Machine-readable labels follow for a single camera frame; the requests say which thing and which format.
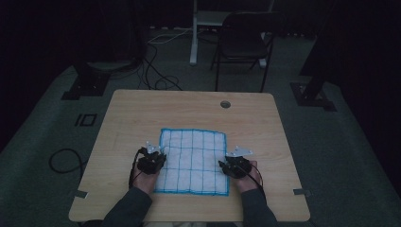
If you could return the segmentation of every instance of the wooden tabletop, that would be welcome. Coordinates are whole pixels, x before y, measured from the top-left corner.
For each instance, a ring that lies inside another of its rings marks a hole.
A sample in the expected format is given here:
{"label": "wooden tabletop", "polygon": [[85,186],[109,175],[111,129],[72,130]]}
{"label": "wooden tabletop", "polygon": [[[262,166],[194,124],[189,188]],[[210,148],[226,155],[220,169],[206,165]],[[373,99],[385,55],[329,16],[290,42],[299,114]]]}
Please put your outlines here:
{"label": "wooden tabletop", "polygon": [[[229,101],[230,108],[222,108]],[[270,94],[118,90],[94,145],[69,218],[104,219],[128,191],[136,151],[157,145],[162,128],[220,131],[227,149],[248,148],[258,164],[269,208],[279,221],[305,221],[309,210],[279,113]],[[145,221],[242,221],[238,192],[230,196],[153,193]]]}

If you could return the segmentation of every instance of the chair backrest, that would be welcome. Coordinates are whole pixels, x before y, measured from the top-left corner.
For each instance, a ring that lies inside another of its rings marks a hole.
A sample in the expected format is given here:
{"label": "chair backrest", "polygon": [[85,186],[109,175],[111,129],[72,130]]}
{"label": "chair backrest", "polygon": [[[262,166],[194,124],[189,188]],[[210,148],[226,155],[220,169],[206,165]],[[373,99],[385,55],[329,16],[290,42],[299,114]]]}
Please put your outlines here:
{"label": "chair backrest", "polygon": [[236,11],[223,21],[222,29],[277,34],[284,28],[286,17],[281,12]]}

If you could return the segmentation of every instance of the sleeve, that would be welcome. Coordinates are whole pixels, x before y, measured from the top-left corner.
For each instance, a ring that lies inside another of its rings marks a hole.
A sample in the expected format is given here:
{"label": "sleeve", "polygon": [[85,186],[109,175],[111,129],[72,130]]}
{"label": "sleeve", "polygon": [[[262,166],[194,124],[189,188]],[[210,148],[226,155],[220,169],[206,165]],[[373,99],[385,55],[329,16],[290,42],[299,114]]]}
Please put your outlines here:
{"label": "sleeve", "polygon": [[249,190],[241,194],[244,215],[244,227],[271,227],[278,226],[277,219],[258,189]]}
{"label": "sleeve", "polygon": [[102,227],[141,226],[151,204],[152,200],[147,193],[133,187],[107,214]]}

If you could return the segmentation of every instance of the hand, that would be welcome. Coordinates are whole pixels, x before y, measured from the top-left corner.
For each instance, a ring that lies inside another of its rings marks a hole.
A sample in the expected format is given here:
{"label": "hand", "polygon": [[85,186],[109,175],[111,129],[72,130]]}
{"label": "hand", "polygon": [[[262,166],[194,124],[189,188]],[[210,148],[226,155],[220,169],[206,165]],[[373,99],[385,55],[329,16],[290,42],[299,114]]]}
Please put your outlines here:
{"label": "hand", "polygon": [[133,178],[135,180],[133,181],[132,186],[137,187],[143,192],[150,195],[154,190],[154,186],[156,184],[157,178],[159,177],[159,173],[160,171],[157,171],[157,173],[155,174],[148,175],[144,172],[141,172],[141,170],[138,169],[137,165],[135,165],[135,170],[133,171]]}
{"label": "hand", "polygon": [[[256,161],[250,161],[251,165],[254,166],[252,167],[252,170],[250,172],[250,175],[258,182],[260,183],[260,176],[256,171],[257,167],[257,162]],[[257,188],[257,184],[247,175],[243,178],[240,179],[233,179],[234,184],[236,188],[238,189],[239,193],[243,193],[252,189]]]}

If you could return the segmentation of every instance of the checkered cloth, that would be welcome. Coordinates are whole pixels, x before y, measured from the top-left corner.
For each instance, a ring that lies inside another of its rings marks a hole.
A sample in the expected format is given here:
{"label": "checkered cloth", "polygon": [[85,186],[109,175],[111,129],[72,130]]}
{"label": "checkered cloth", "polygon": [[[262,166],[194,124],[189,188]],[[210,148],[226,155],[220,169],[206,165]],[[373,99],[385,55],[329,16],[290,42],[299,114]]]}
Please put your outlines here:
{"label": "checkered cloth", "polygon": [[226,153],[226,135],[217,131],[162,129],[167,155],[155,192],[228,196],[229,178],[218,166]]}

